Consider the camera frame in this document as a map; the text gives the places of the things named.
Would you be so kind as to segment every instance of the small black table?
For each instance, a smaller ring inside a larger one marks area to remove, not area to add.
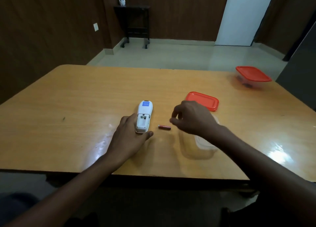
[[[125,40],[121,44],[124,48],[126,43],[130,42],[129,37],[135,36],[139,38],[145,38],[145,49],[148,48],[149,40],[149,8],[147,5],[126,5],[126,6],[114,6],[115,13],[117,14],[121,26],[125,33]],[[144,27],[129,27],[128,26],[128,12],[140,11],[143,14]]]

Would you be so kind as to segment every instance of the person's left hand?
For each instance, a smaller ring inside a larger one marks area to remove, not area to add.
[[[131,116],[123,116],[116,131],[113,134],[112,141],[103,157],[111,161],[119,168],[130,157],[136,154],[140,147],[153,136],[152,131],[143,134],[135,132],[135,124],[137,121],[137,114]]]

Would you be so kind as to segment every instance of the person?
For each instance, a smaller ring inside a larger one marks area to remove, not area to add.
[[[136,119],[135,113],[122,117],[103,156],[6,227],[62,226],[107,176],[137,153],[145,141],[153,136],[152,131],[136,134]],[[297,221],[297,226],[316,225],[315,185],[252,148],[226,127],[217,124],[207,108],[195,101],[183,101],[174,108],[170,122],[184,132],[206,139],[227,154],[261,193],[284,209],[282,213],[288,213],[285,218],[292,218],[292,224]],[[274,219],[269,221],[269,226],[278,223]]]

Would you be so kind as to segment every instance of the light switch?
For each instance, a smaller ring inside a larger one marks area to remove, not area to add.
[[[97,31],[97,30],[99,29],[99,27],[98,27],[98,24],[97,24],[97,23],[93,24],[93,27],[94,27],[94,31]]]

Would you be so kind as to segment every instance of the red battery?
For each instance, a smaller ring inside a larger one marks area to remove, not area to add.
[[[171,130],[171,126],[168,125],[158,125],[158,128],[163,130]]]

